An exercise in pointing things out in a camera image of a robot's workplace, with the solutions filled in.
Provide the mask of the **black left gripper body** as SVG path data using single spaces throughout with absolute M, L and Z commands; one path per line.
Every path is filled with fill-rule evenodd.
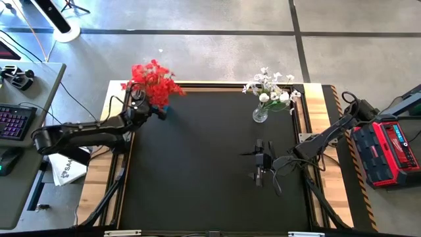
M 155 108 L 147 97 L 133 101 L 124 112 L 125 127 L 139 128 L 155 113 Z

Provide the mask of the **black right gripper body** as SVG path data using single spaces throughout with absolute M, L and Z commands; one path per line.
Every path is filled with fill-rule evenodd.
M 260 151 L 260 154 L 255 155 L 256 173 L 260 175 L 260 180 L 255 180 L 255 183 L 256 186 L 263 187 L 264 173 L 272 169 L 272 158 L 264 152 L 263 140 L 257 140 L 255 151 Z

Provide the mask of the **white artificial flower bunch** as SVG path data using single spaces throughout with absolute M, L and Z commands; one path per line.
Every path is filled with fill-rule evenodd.
M 280 102 L 279 97 L 282 94 L 282 92 L 287 92 L 287 90 L 284 87 L 279 87 L 276 83 L 278 82 L 278 78 L 281 78 L 283 75 L 280 72 L 276 72 L 273 74 L 274 79 L 272 80 L 272 87 L 270 92 L 270 106 L 269 109 L 271 111 L 283 111 L 280 109 Z M 301 98 L 301 92 L 298 92 L 297 90 L 293 89 L 292 91 L 288 92 L 290 95 L 291 103 L 296 103 Z M 289 110 L 289 114 L 292 114 L 293 109 L 290 108 L 290 105 L 287 109 Z
M 267 93 L 270 96 L 273 79 L 274 76 L 269 73 L 268 67 L 262 67 L 260 73 L 255 74 L 253 80 L 244 85 L 241 92 L 252 93 L 258 99 L 261 93 Z

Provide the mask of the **clear glass vase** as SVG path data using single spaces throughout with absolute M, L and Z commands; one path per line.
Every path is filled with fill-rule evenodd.
M 268 110 L 259 105 L 252 114 L 253 120 L 257 123 L 263 123 L 268 118 Z

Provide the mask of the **white paper sheet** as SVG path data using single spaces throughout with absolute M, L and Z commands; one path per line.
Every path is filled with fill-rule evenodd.
M 85 151 L 91 150 L 87 147 L 80 147 Z M 48 155 L 52 166 L 53 180 L 56 186 L 64 186 L 78 178 L 84 176 L 87 172 L 87 165 L 82 165 L 58 153 Z

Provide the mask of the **grey desk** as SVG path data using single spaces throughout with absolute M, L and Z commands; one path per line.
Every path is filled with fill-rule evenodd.
M 16 227 L 42 159 L 35 147 L 28 147 L 12 171 L 0 176 L 0 230 Z
M 6 65 L 16 65 L 22 70 L 32 70 L 35 74 L 34 83 L 27 90 L 21 91 L 8 81 L 4 81 L 0 87 L 0 103 L 34 105 L 37 111 L 22 141 L 0 139 L 0 147 L 30 147 L 33 145 L 30 134 L 43 124 L 64 75 L 66 65 L 64 63 L 31 63 L 0 59 L 0 67 L 3 68 Z

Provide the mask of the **white oblong floor stand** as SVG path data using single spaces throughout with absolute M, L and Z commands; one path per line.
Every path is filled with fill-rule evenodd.
M 30 0 L 36 9 L 53 28 L 53 37 L 60 43 L 67 43 L 76 39 L 81 28 L 65 19 L 52 0 Z

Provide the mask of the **hazard-striped black floor mat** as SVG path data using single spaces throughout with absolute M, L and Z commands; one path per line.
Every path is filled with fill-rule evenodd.
M 323 85 L 322 89 L 329 120 L 331 123 L 334 123 L 343 114 L 338 93 L 332 85 Z M 359 167 L 359 160 L 348 133 L 338 139 L 336 153 L 341 167 L 341 175 L 345 185 L 353 226 L 358 230 L 377 232 L 378 228 L 368 194 L 366 193 L 363 173 Z

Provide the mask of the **black hand controller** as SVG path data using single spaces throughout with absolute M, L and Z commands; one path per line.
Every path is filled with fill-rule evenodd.
M 15 88 L 26 91 L 34 83 L 33 70 L 22 71 L 16 65 L 6 65 L 0 70 L 0 77 L 7 80 Z

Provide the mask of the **red and black toolbox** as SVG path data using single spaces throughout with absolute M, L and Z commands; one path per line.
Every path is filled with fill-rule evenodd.
M 373 189 L 421 185 L 417 158 L 397 121 L 372 122 L 351 130 L 366 182 Z

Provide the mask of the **backlit black keyboard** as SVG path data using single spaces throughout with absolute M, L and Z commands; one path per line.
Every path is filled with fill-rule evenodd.
M 0 140 L 22 141 L 36 116 L 35 107 L 0 103 Z

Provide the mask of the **black computer mouse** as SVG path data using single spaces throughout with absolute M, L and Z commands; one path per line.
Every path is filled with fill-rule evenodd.
M 22 155 L 22 149 L 11 147 L 0 155 L 0 176 L 7 176 L 11 173 L 19 157 Z

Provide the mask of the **dark red screen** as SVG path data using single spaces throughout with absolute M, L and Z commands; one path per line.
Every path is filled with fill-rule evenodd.
M 0 41 L 0 59 L 19 61 L 21 56 L 19 56 L 10 47 Z

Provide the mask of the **black diagonal frame strut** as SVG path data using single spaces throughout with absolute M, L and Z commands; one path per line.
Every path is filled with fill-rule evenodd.
M 347 224 L 345 224 L 342 221 L 342 219 L 340 218 L 340 216 L 334 211 L 333 207 L 328 203 L 324 194 L 320 191 L 320 189 L 314 183 L 314 180 L 312 179 L 311 175 L 307 172 L 305 173 L 305 180 L 306 180 L 307 186 L 315 194 L 321 208 L 323 208 L 325 210 L 327 216 L 329 216 L 329 218 L 331 218 L 335 227 L 338 228 L 338 229 L 351 229 L 351 227 L 348 226 Z
M 126 165 L 122 165 L 117 177 L 114 179 L 112 185 L 105 192 L 105 195 L 100 200 L 96 208 L 89 214 L 86 220 L 84 220 L 79 226 L 94 226 L 99 221 L 100 226 L 106 225 L 107 214 L 109 210 L 109 204 L 112 197 L 121 191 L 124 185 L 124 179 L 126 177 L 127 168 Z

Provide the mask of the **silver metal bracket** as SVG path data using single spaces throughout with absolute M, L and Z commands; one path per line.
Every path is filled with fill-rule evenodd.
M 104 232 L 103 237 L 131 237 L 141 235 L 141 230 L 107 230 Z
M 296 232 L 291 231 L 287 233 L 288 237 L 326 237 L 323 232 Z

